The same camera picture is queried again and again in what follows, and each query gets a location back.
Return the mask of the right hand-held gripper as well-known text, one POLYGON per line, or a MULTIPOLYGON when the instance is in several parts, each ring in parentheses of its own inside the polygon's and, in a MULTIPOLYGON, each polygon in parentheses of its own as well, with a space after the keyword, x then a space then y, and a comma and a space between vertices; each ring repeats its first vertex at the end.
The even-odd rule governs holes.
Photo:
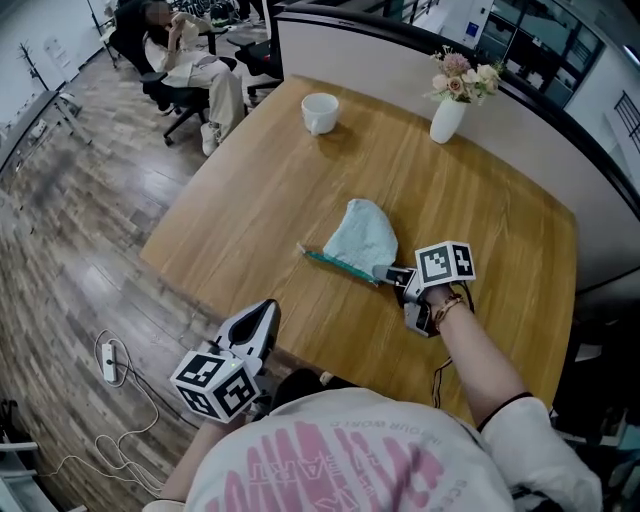
POLYGON ((376 280, 397 286, 397 297, 404 312, 405 325, 427 338, 438 331, 434 313, 425 297, 426 290, 437 285, 459 285, 467 304, 475 311, 468 282, 476 279, 471 247, 467 243, 444 241, 414 252, 416 267, 375 265, 376 280))

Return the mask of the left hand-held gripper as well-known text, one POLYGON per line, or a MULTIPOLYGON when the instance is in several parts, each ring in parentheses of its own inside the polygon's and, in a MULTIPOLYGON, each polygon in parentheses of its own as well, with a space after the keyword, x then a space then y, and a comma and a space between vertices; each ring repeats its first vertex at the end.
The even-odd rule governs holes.
POLYGON ((281 310, 275 299, 255 303, 223 322, 218 331, 228 348, 209 343, 189 351, 170 377, 187 408, 196 415, 228 424, 261 397, 257 377, 278 336, 281 310))

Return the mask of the light blue cloth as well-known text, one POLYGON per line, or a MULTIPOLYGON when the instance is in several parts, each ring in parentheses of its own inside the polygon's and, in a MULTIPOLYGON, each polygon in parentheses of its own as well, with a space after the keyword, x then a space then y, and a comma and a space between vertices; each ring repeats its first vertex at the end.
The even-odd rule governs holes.
POLYGON ((375 266, 391 266, 397 256, 398 241, 386 214, 372 201, 352 199, 338 229, 318 252, 297 244, 299 251, 375 286, 375 266))

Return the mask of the person's right forearm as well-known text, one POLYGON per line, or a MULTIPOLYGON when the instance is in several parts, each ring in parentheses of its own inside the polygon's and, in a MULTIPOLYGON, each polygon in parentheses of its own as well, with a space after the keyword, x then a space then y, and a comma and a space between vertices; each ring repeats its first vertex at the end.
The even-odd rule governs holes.
POLYGON ((481 425, 501 406, 525 394, 516 368, 494 344, 465 302, 446 285, 426 291, 426 301, 459 375, 471 416, 481 425))

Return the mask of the person's left forearm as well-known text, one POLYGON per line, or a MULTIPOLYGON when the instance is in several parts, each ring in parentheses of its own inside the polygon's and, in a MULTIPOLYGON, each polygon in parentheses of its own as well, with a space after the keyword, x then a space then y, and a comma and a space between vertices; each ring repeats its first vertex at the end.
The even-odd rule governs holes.
POLYGON ((205 421, 165 482, 160 498, 162 500, 184 502, 204 458, 215 445, 241 427, 243 423, 243 419, 227 424, 205 421))

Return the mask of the white power strip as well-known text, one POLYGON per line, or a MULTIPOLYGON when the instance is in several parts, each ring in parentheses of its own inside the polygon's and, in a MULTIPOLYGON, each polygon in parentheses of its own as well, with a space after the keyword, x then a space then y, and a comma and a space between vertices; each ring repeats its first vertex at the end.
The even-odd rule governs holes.
POLYGON ((115 358, 115 349, 111 342, 101 345, 101 368, 103 378, 107 384, 115 385, 117 383, 117 364, 115 358))

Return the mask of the person's white printed t-shirt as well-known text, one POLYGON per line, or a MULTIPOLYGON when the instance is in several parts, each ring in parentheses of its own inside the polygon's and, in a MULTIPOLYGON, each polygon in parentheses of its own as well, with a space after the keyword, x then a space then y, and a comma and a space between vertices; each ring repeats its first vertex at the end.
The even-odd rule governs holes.
POLYGON ((187 497, 142 512, 601 512, 599 478, 519 395, 479 427, 363 388, 312 394, 225 436, 187 497))

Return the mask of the white ribbed vase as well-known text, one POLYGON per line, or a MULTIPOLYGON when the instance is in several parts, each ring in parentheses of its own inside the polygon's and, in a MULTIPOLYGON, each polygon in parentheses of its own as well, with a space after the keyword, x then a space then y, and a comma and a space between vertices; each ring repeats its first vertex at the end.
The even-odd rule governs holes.
POLYGON ((431 121, 430 138, 437 144, 447 143, 456 133, 466 108, 466 103, 444 99, 431 121))

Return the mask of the white cup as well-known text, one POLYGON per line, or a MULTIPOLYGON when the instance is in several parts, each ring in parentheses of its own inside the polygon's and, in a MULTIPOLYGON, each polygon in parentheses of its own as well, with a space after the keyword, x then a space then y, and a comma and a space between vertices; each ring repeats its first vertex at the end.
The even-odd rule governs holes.
POLYGON ((307 95, 301 102, 302 116, 306 129, 313 136, 330 133, 338 119, 339 101, 328 93, 307 95))

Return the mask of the pastel flower bouquet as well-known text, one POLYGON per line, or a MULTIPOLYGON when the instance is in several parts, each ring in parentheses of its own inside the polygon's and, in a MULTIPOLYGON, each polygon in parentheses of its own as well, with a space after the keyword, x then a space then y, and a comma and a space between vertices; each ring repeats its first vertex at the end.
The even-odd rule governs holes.
POLYGON ((438 67, 429 93, 436 101, 481 105, 487 97, 497 93, 505 69, 500 61, 473 67, 462 53, 447 45, 431 54, 430 59, 438 67))

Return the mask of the black office chair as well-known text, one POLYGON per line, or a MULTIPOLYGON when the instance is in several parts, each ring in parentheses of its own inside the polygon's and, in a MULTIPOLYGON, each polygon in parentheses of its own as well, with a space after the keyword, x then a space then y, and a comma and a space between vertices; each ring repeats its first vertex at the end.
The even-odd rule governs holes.
MULTIPOLYGON (((196 114, 201 125, 208 120, 209 95, 199 88, 174 88, 163 83, 165 73, 159 73, 152 69, 146 59, 143 37, 145 35, 145 22, 143 21, 141 7, 145 0, 129 0, 115 11, 116 30, 109 38, 109 42, 121 55, 123 55, 140 73, 143 92, 154 100, 158 108, 166 111, 172 107, 180 111, 178 121, 163 134, 167 146, 173 144, 171 134, 180 127, 192 115, 196 114)), ((227 63, 234 72, 237 61, 231 57, 219 56, 215 50, 215 35, 213 27, 199 37, 196 47, 216 55, 227 63)))
POLYGON ((247 87, 247 94, 252 104, 257 103, 257 91, 277 88, 284 79, 280 45, 269 39, 264 42, 240 37, 228 37, 227 41, 238 47, 235 58, 246 65, 251 76, 267 75, 271 81, 257 83, 247 87))

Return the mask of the black framed glass partition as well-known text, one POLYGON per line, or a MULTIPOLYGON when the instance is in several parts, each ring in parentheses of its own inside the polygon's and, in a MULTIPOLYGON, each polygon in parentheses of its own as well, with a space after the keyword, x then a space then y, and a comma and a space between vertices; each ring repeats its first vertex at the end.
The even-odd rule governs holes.
POLYGON ((565 107, 604 42, 555 0, 494 0, 476 52, 565 107))

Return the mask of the black metal railing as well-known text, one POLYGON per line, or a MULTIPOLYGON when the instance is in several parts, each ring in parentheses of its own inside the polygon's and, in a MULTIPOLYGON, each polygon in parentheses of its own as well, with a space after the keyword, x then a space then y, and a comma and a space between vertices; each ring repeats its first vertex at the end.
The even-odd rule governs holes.
POLYGON ((625 91, 616 102, 614 110, 627 130, 628 137, 640 152, 640 110, 625 91))

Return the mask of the grey long counter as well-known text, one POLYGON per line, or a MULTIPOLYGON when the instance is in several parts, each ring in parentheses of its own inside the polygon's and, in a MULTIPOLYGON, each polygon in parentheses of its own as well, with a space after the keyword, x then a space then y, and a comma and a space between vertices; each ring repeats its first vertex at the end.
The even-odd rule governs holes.
POLYGON ((5 141, 0 145, 0 175, 8 168, 21 143, 51 109, 55 109, 59 113, 62 123, 68 127, 71 134, 79 136, 86 144, 92 143, 92 138, 88 132, 69 110, 63 95, 58 91, 44 91, 26 109, 17 124, 9 130, 5 141))

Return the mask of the black coat rack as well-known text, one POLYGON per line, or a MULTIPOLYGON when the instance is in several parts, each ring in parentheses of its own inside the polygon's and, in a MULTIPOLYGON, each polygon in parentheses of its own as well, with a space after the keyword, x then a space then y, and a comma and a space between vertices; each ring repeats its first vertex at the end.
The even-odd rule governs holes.
POLYGON ((28 70, 29 70, 31 78, 32 79, 36 79, 45 91, 49 91, 49 87, 46 84, 46 82, 44 81, 44 79, 43 79, 42 75, 40 74, 40 72, 38 71, 35 62, 33 61, 32 57, 31 57, 30 50, 26 46, 26 44, 20 42, 18 44, 18 51, 19 51, 20 57, 27 64, 27 67, 28 67, 28 70))

